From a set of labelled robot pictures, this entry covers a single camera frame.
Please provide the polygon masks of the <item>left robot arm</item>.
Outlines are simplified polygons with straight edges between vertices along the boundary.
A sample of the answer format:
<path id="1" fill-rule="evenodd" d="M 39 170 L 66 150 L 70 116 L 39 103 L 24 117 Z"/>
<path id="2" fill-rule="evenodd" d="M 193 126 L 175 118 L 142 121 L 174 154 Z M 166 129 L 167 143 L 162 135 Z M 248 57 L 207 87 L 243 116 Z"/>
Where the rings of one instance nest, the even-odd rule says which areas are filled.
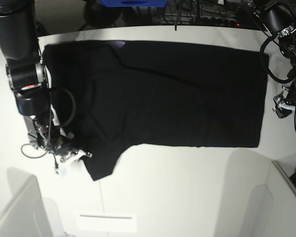
<path id="1" fill-rule="evenodd" d="M 269 33 L 260 47 L 260 56 L 264 55 L 270 42 L 275 42 L 292 66 L 287 78 L 280 79 L 263 64 L 267 74 L 282 84 L 282 91 L 273 98 L 273 110 L 280 119 L 286 118 L 296 113 L 296 15 L 283 0 L 244 0 L 242 3 L 257 26 L 264 26 L 262 31 Z"/>

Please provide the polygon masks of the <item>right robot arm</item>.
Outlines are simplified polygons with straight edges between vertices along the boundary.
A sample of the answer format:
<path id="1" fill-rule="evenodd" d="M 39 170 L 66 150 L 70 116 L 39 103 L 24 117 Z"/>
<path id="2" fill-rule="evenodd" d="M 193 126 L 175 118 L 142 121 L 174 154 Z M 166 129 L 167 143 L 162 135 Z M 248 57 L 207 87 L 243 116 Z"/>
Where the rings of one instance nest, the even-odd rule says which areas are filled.
<path id="1" fill-rule="evenodd" d="M 73 138 L 61 134 L 61 129 L 74 119 L 76 101 L 69 90 L 49 86 L 33 0 L 0 0 L 0 49 L 6 59 L 9 87 L 28 130 L 28 145 L 60 156 L 62 163 L 78 154 L 92 157 L 76 147 Z M 53 122 L 53 92 L 67 94 L 72 103 L 69 118 L 60 125 Z"/>

